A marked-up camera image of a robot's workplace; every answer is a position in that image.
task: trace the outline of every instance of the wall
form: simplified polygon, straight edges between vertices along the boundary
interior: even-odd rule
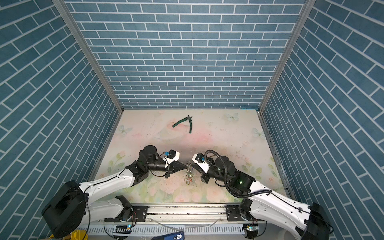
[[[66,1],[125,108],[259,106],[303,2]]]
[[[88,178],[117,110],[50,0],[0,6],[0,239],[44,238],[41,209]]]
[[[384,2],[317,0],[265,109],[300,201],[384,239]]]

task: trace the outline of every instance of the green-handled pliers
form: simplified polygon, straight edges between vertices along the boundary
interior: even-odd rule
[[[187,116],[186,118],[181,119],[177,123],[173,124],[172,127],[176,127],[179,123],[189,120],[189,133],[192,133],[192,116]]]

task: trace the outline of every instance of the robotic arm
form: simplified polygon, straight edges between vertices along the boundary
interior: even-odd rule
[[[149,171],[163,171],[165,174],[158,177],[167,178],[171,173],[187,168],[177,161],[179,152],[170,150],[164,152],[164,155],[161,159],[156,147],[149,145],[139,152],[137,161],[121,172],[80,184],[74,180],[65,183],[41,212],[55,238],[65,237],[79,225],[99,219],[109,218],[118,222],[129,220],[132,205],[125,197],[95,201],[119,189],[140,183],[148,177]]]
[[[207,157],[208,153],[216,160]],[[192,158],[193,168],[201,173],[201,180],[208,183],[210,178],[224,182],[229,193],[243,198],[239,206],[241,216],[248,221],[263,219],[291,232],[301,240],[328,240],[331,225],[324,209],[317,203],[312,206],[294,201],[271,189],[248,174],[238,171],[227,157],[207,150]]]

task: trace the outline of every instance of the blue brick wall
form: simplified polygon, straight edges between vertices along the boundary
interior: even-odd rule
[[[304,0],[66,1],[125,108],[256,108]]]
[[[118,113],[51,0],[0,0],[0,73],[0,239],[45,238],[41,209]]]
[[[265,108],[300,201],[384,239],[384,2],[317,0]]]

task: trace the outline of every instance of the floral tablecloth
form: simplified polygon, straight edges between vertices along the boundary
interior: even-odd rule
[[[191,134],[188,121],[172,127],[187,115],[192,116]],[[195,153],[213,149],[227,156],[238,170],[285,195],[255,110],[125,110],[96,179],[121,171],[137,160],[139,151],[146,145],[156,146],[158,153],[176,150],[182,163],[191,162]],[[196,170],[189,185],[185,176],[185,170],[171,174],[168,179],[149,173],[138,185],[101,200],[124,195],[131,203],[240,201],[213,180],[203,183]]]

